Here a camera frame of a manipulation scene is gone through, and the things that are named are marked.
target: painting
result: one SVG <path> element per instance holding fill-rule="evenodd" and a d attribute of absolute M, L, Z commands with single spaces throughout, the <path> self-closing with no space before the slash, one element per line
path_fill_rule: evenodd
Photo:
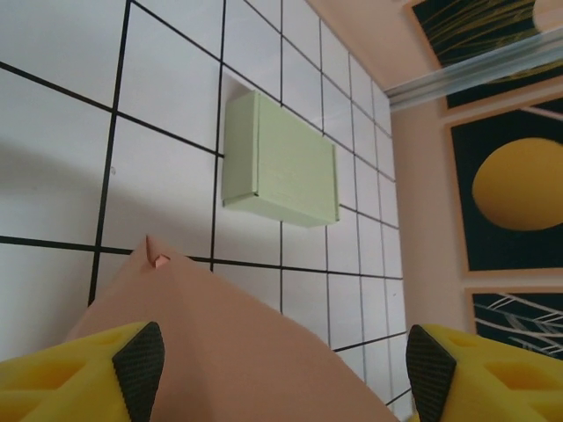
<path fill-rule="evenodd" d="M 559 0 L 414 0 L 406 12 L 437 69 L 562 24 Z M 563 60 L 452 93 L 446 97 L 447 108 L 515 90 L 536 89 L 554 77 L 563 79 Z"/>
<path fill-rule="evenodd" d="M 563 273 L 563 98 L 445 128 L 468 274 Z"/>
<path fill-rule="evenodd" d="M 474 333 L 563 360 L 563 287 L 466 289 Z"/>

